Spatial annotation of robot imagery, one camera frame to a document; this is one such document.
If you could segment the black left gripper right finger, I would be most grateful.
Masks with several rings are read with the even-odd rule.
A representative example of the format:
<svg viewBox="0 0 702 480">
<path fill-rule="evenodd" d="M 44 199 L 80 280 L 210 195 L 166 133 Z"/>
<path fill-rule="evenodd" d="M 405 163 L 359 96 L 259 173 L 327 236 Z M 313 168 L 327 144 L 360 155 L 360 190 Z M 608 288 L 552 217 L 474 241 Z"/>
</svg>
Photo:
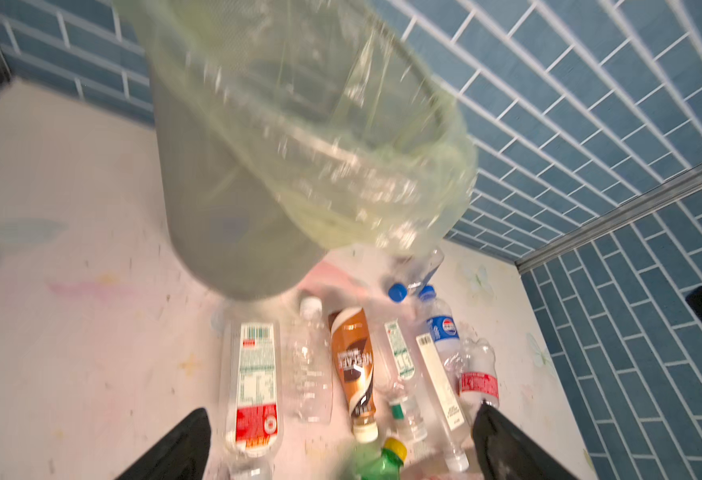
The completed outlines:
<svg viewBox="0 0 702 480">
<path fill-rule="evenodd" d="M 576 480 L 561 463 L 497 408 L 483 403 L 472 440 L 485 479 Z"/>
</svg>

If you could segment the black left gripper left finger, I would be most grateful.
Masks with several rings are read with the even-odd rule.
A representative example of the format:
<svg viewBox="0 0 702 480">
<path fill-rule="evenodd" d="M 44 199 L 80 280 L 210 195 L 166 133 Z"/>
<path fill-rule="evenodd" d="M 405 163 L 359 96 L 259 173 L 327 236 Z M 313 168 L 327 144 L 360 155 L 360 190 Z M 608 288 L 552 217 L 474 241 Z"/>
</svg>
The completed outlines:
<svg viewBox="0 0 702 480">
<path fill-rule="evenodd" d="M 202 480 L 209 459 L 211 438 L 207 410 L 197 408 L 117 479 Z"/>
</svg>

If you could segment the clear bottle red white label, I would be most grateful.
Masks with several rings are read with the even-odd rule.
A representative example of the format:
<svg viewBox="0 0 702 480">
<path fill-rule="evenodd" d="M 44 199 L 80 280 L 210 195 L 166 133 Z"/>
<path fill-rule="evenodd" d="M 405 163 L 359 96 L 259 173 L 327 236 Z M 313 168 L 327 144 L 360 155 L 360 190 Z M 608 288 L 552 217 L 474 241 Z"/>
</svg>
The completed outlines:
<svg viewBox="0 0 702 480">
<path fill-rule="evenodd" d="M 223 372 L 222 438 L 231 479 L 272 479 L 272 462 L 284 437 L 280 328 L 247 319 L 231 326 Z"/>
</svg>

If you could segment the grey mesh waste bin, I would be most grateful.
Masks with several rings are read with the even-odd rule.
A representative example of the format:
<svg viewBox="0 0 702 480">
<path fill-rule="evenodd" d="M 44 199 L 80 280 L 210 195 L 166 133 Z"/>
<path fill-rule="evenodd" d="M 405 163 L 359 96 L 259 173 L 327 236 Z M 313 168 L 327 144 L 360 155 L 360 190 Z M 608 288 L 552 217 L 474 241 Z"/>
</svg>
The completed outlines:
<svg viewBox="0 0 702 480">
<path fill-rule="evenodd" d="M 286 215 L 228 142 L 150 74 L 170 239 L 190 273 L 255 301 L 296 286 L 327 254 Z"/>
</svg>

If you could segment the green plastic bin liner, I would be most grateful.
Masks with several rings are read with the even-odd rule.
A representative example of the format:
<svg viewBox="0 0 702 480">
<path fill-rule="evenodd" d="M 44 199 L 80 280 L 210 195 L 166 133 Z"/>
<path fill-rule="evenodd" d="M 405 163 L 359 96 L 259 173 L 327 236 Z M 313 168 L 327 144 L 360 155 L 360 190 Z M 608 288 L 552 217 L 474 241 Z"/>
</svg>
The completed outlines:
<svg viewBox="0 0 702 480">
<path fill-rule="evenodd" d="M 364 1 L 118 1 L 167 161 L 204 203 L 264 193 L 319 247 L 414 255 L 462 216 L 477 155 L 455 101 Z"/>
</svg>

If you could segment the clear bottle white barcode label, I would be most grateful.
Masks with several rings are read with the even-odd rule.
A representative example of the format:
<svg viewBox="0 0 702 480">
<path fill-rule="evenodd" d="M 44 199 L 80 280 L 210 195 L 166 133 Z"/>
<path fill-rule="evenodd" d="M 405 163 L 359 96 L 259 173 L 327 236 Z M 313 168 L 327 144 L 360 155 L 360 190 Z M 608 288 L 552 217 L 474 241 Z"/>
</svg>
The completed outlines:
<svg viewBox="0 0 702 480">
<path fill-rule="evenodd" d="M 442 453 L 450 472 L 466 472 L 469 469 L 469 459 L 463 442 L 470 435 L 468 421 L 431 335 L 416 335 L 415 344 L 429 398 L 430 417 L 427 426 L 429 433 L 434 434 L 431 443 Z"/>
</svg>

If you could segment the green Sprite bottle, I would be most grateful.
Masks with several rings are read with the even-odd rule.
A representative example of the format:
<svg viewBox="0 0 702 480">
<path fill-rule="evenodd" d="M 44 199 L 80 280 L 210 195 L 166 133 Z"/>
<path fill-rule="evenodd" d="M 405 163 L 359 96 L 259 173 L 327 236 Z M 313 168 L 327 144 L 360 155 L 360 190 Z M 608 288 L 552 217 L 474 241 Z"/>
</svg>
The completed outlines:
<svg viewBox="0 0 702 480">
<path fill-rule="evenodd" d="M 360 445 L 346 461 L 339 478 L 399 480 L 407 456 L 407 446 L 395 437 L 387 438 L 382 445 Z"/>
</svg>

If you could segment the clear bottle green white label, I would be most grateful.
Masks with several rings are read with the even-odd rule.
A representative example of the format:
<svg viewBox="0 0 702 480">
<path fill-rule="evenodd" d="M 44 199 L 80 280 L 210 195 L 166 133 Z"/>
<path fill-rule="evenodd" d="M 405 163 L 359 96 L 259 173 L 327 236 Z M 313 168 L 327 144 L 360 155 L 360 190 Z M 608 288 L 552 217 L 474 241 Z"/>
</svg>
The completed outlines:
<svg viewBox="0 0 702 480">
<path fill-rule="evenodd" d="M 406 442 L 421 442 L 428 436 L 416 387 L 421 379 L 404 331 L 397 319 L 375 327 L 375 389 L 391 413 L 394 429 Z"/>
</svg>

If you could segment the Pepsi bottle blue cap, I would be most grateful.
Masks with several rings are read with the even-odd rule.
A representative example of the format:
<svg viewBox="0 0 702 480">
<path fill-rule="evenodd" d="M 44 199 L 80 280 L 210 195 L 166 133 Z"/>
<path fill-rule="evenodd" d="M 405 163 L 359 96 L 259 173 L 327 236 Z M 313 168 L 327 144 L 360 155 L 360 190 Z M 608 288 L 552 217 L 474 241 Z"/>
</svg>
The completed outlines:
<svg viewBox="0 0 702 480">
<path fill-rule="evenodd" d="M 432 285 L 426 285 L 418 294 L 416 315 L 418 322 L 428 329 L 448 378 L 457 390 L 463 367 L 463 348 L 451 307 L 437 296 Z"/>
</svg>

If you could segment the clear ribbed bottle white cap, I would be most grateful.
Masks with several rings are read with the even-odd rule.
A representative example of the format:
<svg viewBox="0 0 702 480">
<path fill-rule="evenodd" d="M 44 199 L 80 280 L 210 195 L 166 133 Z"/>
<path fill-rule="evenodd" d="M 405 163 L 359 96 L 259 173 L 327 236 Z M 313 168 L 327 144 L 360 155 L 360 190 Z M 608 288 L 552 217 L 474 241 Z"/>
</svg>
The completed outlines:
<svg viewBox="0 0 702 480">
<path fill-rule="evenodd" d="M 328 425 L 333 412 L 330 331 L 322 300 L 304 296 L 290 331 L 291 386 L 297 417 L 304 423 Z"/>
</svg>

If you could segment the brown Nescafe coffee bottle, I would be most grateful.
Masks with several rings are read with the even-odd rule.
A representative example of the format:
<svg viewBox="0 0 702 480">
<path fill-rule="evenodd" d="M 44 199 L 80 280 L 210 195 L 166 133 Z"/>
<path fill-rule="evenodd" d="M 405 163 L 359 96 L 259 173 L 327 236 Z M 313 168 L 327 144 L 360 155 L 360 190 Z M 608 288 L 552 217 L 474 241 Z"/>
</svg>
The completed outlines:
<svg viewBox="0 0 702 480">
<path fill-rule="evenodd" d="M 365 311 L 348 307 L 329 316 L 331 351 L 347 401 L 351 429 L 362 444 L 378 438 L 374 401 L 375 357 Z"/>
</svg>

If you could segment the clear bottle blue cap tilted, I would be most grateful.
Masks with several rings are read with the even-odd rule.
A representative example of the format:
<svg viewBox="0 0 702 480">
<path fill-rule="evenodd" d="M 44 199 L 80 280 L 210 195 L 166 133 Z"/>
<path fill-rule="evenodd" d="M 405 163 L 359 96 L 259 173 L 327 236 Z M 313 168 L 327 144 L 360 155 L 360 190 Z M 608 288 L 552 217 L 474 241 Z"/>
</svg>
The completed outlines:
<svg viewBox="0 0 702 480">
<path fill-rule="evenodd" d="M 425 255 L 398 259 L 390 275 L 388 297 L 401 303 L 408 297 L 417 296 L 440 268 L 444 258 L 444 252 L 435 248 Z"/>
</svg>

